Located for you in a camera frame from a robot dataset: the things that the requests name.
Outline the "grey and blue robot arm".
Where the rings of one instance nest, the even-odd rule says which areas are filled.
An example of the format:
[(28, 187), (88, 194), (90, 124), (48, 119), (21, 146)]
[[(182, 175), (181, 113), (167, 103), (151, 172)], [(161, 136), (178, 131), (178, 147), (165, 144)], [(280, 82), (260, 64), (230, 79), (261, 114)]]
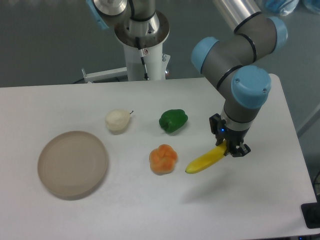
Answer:
[[(209, 118), (216, 144), (226, 143), (226, 155), (243, 157), (244, 143), (270, 89), (269, 74), (255, 61), (280, 49), (288, 30), (277, 17), (265, 17), (252, 0), (214, 2), (234, 33), (221, 42), (206, 37), (196, 44), (191, 62), (224, 97), (221, 113)], [(163, 43), (170, 25), (153, 0), (89, 0), (88, 8), (101, 29), (113, 28), (122, 44), (129, 81), (163, 80), (167, 67)]]

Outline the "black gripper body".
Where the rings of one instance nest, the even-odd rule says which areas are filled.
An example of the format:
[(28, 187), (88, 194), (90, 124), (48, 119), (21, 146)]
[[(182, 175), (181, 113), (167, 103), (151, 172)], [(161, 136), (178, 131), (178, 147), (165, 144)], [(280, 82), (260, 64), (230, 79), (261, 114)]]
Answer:
[(252, 121), (249, 122), (236, 122), (229, 118), (225, 113), (221, 115), (216, 113), (209, 118), (210, 130), (212, 134), (223, 134), (224, 141), (226, 141), (226, 150), (228, 144), (239, 146), (240, 143), (244, 144), (244, 137), (249, 131)]

